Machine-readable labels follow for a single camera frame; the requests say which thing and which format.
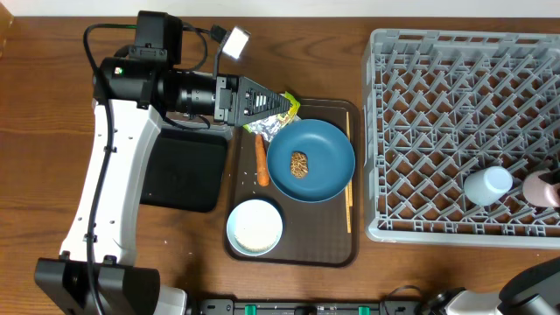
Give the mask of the dark blue plate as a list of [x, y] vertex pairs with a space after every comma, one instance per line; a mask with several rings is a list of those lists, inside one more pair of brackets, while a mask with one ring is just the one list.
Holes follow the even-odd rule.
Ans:
[[[297, 178], [292, 155], [306, 156], [308, 173]], [[355, 154], [347, 135], [329, 122], [304, 119], [281, 129], [267, 152], [272, 183], [284, 195], [305, 203], [320, 203], [342, 193], [354, 176]]]

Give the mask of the light blue cup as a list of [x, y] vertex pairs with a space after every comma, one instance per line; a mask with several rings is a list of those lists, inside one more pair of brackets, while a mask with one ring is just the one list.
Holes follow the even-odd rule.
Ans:
[[464, 182], [465, 196], [477, 206], [490, 206], [509, 192], [512, 175], [501, 166], [491, 166], [469, 175]]

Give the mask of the pink cup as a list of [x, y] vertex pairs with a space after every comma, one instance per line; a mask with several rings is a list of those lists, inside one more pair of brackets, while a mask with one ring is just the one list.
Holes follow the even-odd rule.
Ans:
[[522, 183], [522, 194], [535, 207], [559, 207], [559, 171], [535, 171]]

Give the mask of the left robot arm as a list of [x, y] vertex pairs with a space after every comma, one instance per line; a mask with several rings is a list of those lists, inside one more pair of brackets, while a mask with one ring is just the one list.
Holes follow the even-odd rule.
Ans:
[[36, 285], [66, 314], [185, 314], [185, 291], [138, 268], [137, 211], [151, 151], [171, 112], [241, 127], [290, 101], [239, 75], [181, 67], [192, 26], [142, 10], [132, 44], [93, 63], [94, 143], [72, 226], [55, 259], [38, 260]]

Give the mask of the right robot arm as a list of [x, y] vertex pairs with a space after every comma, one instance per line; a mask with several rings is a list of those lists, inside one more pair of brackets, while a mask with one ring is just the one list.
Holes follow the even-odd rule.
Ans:
[[421, 315], [559, 315], [559, 259], [512, 278], [499, 292], [463, 287], [444, 291], [417, 308]]

